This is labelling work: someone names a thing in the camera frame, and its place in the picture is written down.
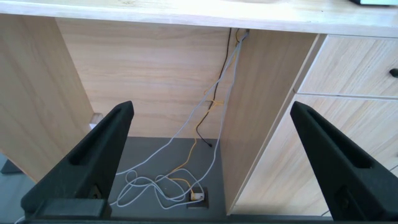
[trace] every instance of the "drawer front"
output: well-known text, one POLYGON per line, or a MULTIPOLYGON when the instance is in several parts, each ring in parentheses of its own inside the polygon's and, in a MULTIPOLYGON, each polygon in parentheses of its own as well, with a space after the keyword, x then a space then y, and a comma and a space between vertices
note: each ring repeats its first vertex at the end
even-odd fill
POLYGON ((329 35, 299 93, 398 97, 398 39, 329 35))
MULTIPOLYGON (((398 100, 311 95, 296 95, 294 100, 317 110, 387 169, 398 165, 398 100)), ((321 215, 328 211, 289 112, 290 108, 233 213, 321 215)))

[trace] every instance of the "black cable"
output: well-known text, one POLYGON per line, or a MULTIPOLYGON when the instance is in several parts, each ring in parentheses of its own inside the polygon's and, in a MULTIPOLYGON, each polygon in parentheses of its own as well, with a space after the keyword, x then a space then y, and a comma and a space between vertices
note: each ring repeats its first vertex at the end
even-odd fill
MULTIPOLYGON (((224 70, 224 67, 225 67, 226 60, 228 59, 229 40, 230 40, 230 38, 231 38, 231 32, 232 32, 232 28, 229 28, 228 42, 227 42, 227 45, 226 45, 226 54, 225 54, 224 64, 223 64, 223 67, 221 68, 220 75, 219 75, 218 79, 221 78, 221 75, 223 74, 223 70, 224 70)), ((218 87, 218 83, 216 84, 216 87, 215 87, 215 89, 214 89, 213 101, 216 99, 217 87, 218 87)), ((211 101, 211 102, 210 102, 210 105, 209 105, 209 110, 210 110, 210 108, 211 108, 212 105, 213 105, 213 102, 211 101)), ((205 114, 205 116, 201 119, 201 121, 199 122, 199 124, 198 124, 198 126, 197 126, 197 133, 198 133, 199 137, 200 137, 208 146, 213 147, 212 144, 210 144, 210 143, 206 142, 206 140, 204 140, 204 138, 199 134, 199 131, 198 131, 199 126, 202 124, 202 122, 205 120, 205 118, 207 117, 208 114, 209 114, 209 112, 207 112, 207 113, 205 114)))
POLYGON ((324 216, 324 215, 326 215, 328 212, 329 212, 329 210, 325 211, 325 212, 321 215, 321 217, 324 216))

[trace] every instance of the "gray floor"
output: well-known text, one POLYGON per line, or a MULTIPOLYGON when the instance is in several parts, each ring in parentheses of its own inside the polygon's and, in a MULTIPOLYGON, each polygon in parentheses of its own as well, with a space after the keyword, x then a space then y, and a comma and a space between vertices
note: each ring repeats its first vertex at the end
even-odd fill
MULTIPOLYGON (((118 171, 126 170, 143 161, 159 147, 163 146, 167 138, 128 138, 123 151, 118 171)), ((173 143, 154 156, 148 163, 136 170, 140 176, 155 178, 159 174, 166 174, 175 167, 184 163, 193 144, 192 139, 175 139, 173 143)), ((209 168, 213 159, 214 149, 201 141, 194 148, 189 163, 185 166, 196 178, 200 178, 209 168)), ((6 158, 0 154, 0 168, 6 158)), ((189 180, 187 175, 175 174, 172 177, 180 177, 189 180)), ((124 176, 117 176, 113 183, 109 202, 113 202, 125 184, 124 176)), ((23 216, 20 201, 23 195, 33 187, 34 183, 24 174, 2 175, 0 174, 0 223, 14 223, 23 216)), ((202 181, 202 185, 208 188, 210 207, 208 210, 190 210, 185 206, 163 210, 158 204, 154 189, 150 188, 142 194, 134 203, 119 208, 112 206, 112 216, 115 219, 124 220, 203 220, 203 221, 236 221, 236 222, 276 222, 276 221, 309 221, 331 220, 330 217, 302 217, 302 216, 265 216, 265 215, 231 215, 226 217, 223 192, 223 176, 221 170, 220 151, 217 152, 214 167, 202 181)), ((174 186, 161 183, 168 196, 173 196, 179 191, 174 186)), ((138 194, 140 189, 135 189, 121 200, 121 203, 129 201, 138 194)))
MULTIPOLYGON (((0 154, 0 169, 7 158, 0 154)), ((21 198, 33 187, 34 182, 25 174, 0 174, 0 223, 14 223, 24 215, 21 198)))
MULTIPOLYGON (((166 138, 128 138, 126 146, 123 151, 121 161, 119 163, 118 171, 126 170, 135 164, 146 159, 154 151, 163 146, 169 139, 166 138)), ((168 147, 160 151, 156 156, 149 160, 146 164, 138 167, 136 171, 139 176, 150 177, 154 179, 159 174, 167 174, 175 167, 183 164, 187 159, 189 150, 193 144, 193 139, 175 139, 168 147)), ((214 148, 208 147, 202 141, 198 141, 194 148, 189 163, 185 166, 197 179, 203 176, 210 166, 213 159, 214 148)), ((187 179, 190 183, 193 182, 188 174, 177 173, 172 177, 179 177, 187 179)), ((113 202, 120 190, 125 186, 124 175, 115 178, 109 201, 113 202)), ((135 220, 150 219, 150 220, 222 220, 225 219, 225 204, 224 204, 224 190, 223 190, 223 174, 221 168, 220 150, 217 151, 216 161, 213 168, 210 170, 205 179, 201 182, 203 187, 208 188, 209 193, 209 209, 187 209, 182 205, 174 207, 169 210, 164 210, 160 207, 151 187, 145 191, 139 199, 132 204, 119 208, 112 206, 113 217, 120 218, 134 218, 135 220)), ((165 189, 168 196, 178 195, 179 189, 173 185, 163 182, 160 187, 165 189)), ((121 203, 130 201, 133 196, 137 195, 142 189, 134 189, 128 193, 125 200, 121 203)))

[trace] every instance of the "desk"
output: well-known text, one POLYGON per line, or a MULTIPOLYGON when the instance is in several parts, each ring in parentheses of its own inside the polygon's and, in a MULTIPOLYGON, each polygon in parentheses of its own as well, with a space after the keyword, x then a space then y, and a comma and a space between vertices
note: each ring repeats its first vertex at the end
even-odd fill
MULTIPOLYGON (((93 113, 122 101, 136 111, 130 136, 173 136, 217 80, 229 27, 250 34, 221 135, 228 213, 327 211, 290 124, 294 100, 321 111, 388 169, 398 164, 398 78, 389 74, 398 68, 396 7, 2 0, 0 13, 0 148, 36 181, 90 130, 93 113)), ((194 137, 207 107, 179 137, 194 137)), ((217 138, 220 116, 215 108, 202 124, 205 138, 217 138)))

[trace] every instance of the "wooden panel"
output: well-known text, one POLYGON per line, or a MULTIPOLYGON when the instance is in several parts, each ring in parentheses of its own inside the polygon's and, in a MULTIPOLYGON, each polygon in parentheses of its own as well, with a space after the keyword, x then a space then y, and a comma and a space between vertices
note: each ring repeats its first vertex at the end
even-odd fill
POLYGON ((398 40, 329 35, 299 93, 398 97, 398 40))
POLYGON ((398 37, 396 7, 348 0, 0 0, 0 13, 398 37))
POLYGON ((54 18, 0 15, 0 148, 40 180, 90 130, 93 109, 54 18))
POLYGON ((256 165, 257 155, 289 97, 315 37, 251 30, 243 43, 221 137, 228 213, 251 167, 256 165))
MULTIPOLYGON (((398 165, 398 101, 296 95, 387 169, 398 165)), ((321 215, 325 199, 286 111, 234 213, 321 215)))
MULTIPOLYGON (((57 21, 94 111, 107 114, 132 100, 130 136, 172 137, 217 81, 225 59, 228 28, 57 21)), ((230 52, 234 44, 232 37, 230 52)), ((226 74, 217 100, 224 99, 231 79, 226 74)), ((207 109, 208 102, 180 138, 193 137, 207 109)), ((217 138, 221 112, 222 106, 215 108, 200 126, 204 138, 217 138)))

